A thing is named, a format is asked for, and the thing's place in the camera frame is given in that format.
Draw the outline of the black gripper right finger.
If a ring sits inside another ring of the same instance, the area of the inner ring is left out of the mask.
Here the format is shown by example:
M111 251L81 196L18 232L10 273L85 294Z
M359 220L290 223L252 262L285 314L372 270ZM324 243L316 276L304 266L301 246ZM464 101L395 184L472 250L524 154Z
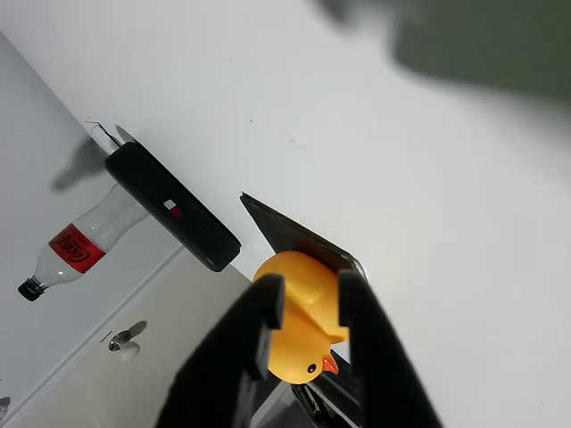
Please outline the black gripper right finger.
M389 317L359 273L338 273L339 324L349 328L364 427L442 425Z

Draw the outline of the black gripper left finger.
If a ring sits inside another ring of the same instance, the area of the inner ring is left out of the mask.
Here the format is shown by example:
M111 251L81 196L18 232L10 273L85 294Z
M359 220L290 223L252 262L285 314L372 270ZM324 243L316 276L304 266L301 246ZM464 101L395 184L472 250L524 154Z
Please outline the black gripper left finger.
M155 425L248 427L284 301L282 276L254 281L179 369Z

